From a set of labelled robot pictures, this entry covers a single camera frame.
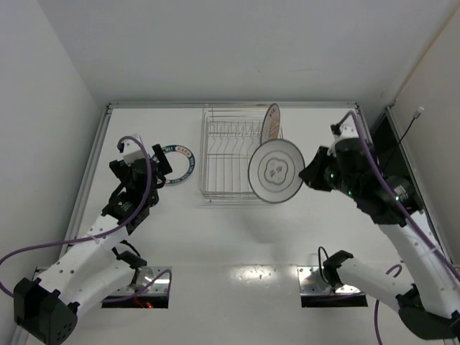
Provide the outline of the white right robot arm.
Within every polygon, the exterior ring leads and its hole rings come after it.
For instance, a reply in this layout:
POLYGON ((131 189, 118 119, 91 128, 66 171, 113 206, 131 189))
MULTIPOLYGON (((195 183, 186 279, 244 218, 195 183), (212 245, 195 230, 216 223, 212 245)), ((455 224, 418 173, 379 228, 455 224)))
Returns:
POLYGON ((398 195, 382 177, 362 137, 327 147, 296 147, 284 207, 295 229, 290 261, 305 265, 324 247, 321 282, 351 285, 390 309, 392 320, 420 340, 459 336, 459 274, 414 220, 416 195, 398 195))

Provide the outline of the orange sunburst white plate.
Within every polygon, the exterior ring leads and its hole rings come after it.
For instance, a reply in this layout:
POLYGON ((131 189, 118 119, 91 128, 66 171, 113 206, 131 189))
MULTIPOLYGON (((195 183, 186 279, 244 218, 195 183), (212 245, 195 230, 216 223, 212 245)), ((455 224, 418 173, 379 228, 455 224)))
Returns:
POLYGON ((277 139, 280 132, 280 107, 277 103, 269 106, 260 130, 260 144, 277 139))

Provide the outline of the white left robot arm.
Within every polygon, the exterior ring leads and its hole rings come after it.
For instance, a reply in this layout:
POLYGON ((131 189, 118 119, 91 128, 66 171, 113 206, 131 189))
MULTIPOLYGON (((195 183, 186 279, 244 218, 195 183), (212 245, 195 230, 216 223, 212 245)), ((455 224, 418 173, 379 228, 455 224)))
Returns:
POLYGON ((129 288, 135 295, 147 292, 169 268, 154 271, 133 249, 120 244, 149 216, 171 168, 164 150, 153 146, 154 156, 119 146, 122 160, 109 167, 120 184, 88 232, 55 264, 35 279, 24 278, 14 287, 15 323, 43 344, 62 344, 78 319, 100 303, 121 303, 117 290, 129 288))

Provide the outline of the green rimmed white plate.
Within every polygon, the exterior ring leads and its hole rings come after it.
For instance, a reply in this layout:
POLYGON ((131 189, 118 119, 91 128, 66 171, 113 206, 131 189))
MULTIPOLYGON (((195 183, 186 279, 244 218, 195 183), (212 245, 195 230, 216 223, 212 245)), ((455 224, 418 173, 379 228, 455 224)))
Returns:
POLYGON ((172 167, 172 173, 166 175, 166 186, 172 187, 185 182, 195 170, 195 155, 190 149, 179 144, 167 145, 162 151, 172 167))

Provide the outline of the black rimmed flower plate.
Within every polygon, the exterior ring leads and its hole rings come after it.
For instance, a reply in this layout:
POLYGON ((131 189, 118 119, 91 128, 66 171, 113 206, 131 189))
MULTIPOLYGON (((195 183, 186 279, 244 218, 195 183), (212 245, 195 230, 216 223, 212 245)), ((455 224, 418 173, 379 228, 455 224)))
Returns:
POLYGON ((299 173, 304 168, 305 160, 295 144, 286 139, 271 139, 260 145, 249 161, 249 185, 260 200, 284 203, 301 189, 299 173))

